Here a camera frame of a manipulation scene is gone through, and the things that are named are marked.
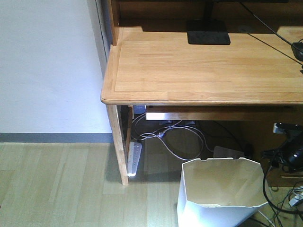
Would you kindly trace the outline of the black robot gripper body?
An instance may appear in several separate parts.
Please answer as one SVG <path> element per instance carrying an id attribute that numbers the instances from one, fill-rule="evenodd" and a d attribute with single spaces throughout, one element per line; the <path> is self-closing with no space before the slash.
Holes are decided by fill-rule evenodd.
<path id="1" fill-rule="evenodd" d="M 271 168 L 279 168 L 286 173 L 303 171 L 303 137 L 286 140 L 280 147 L 261 152 L 262 158 L 269 160 Z"/>

